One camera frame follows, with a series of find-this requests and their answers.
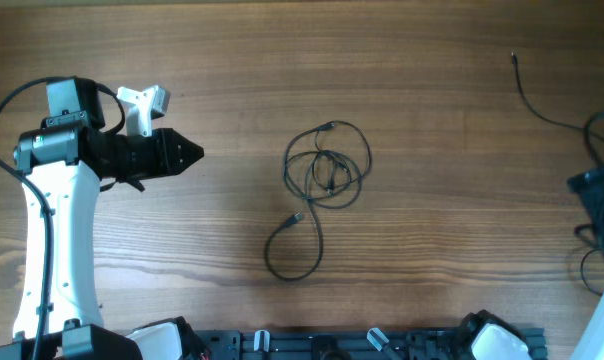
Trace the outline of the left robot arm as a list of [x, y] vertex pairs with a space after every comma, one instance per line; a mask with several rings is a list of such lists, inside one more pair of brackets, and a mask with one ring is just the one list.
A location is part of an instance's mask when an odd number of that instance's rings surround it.
[[45, 77], [49, 114], [23, 133], [5, 170], [27, 205], [24, 289], [12, 340], [0, 359], [206, 359], [210, 352], [181, 317], [121, 335], [107, 330], [94, 279], [93, 223], [98, 196], [117, 183], [141, 189], [175, 176], [203, 149], [170, 128], [154, 128], [170, 101], [154, 85], [112, 92], [121, 118], [108, 127], [105, 85]]

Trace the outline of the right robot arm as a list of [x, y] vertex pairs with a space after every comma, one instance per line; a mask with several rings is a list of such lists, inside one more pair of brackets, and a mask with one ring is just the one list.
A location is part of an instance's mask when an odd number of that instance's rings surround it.
[[[604, 165], [570, 178], [567, 184], [591, 220], [574, 233], [590, 229], [596, 240], [594, 250], [604, 255]], [[531, 359], [533, 348], [522, 332], [483, 310], [464, 318], [453, 336], [451, 353], [455, 359]], [[604, 359], [604, 291], [571, 357]]]

